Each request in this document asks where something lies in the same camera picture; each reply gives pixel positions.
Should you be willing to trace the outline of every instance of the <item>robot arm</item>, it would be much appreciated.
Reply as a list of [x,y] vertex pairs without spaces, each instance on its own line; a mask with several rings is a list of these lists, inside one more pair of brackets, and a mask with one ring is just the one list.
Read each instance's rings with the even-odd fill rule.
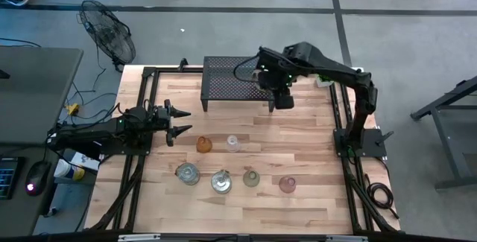
[[170,100],[164,106],[142,106],[126,109],[121,116],[94,124],[59,124],[49,132],[47,145],[52,150],[71,148],[82,154],[98,159],[100,154],[148,154],[146,136],[150,133],[166,131],[166,142],[173,146],[173,138],[191,128],[191,125],[173,127],[172,118],[191,115],[175,109]]
[[371,81],[371,73],[356,71],[323,55],[307,42],[285,47],[282,53],[260,48],[256,65],[258,84],[261,89],[274,94],[277,109],[293,108],[289,87],[297,77],[320,74],[347,87],[356,94],[355,115],[347,125],[344,142],[353,150],[362,146],[362,130],[368,115],[376,110],[377,88]]

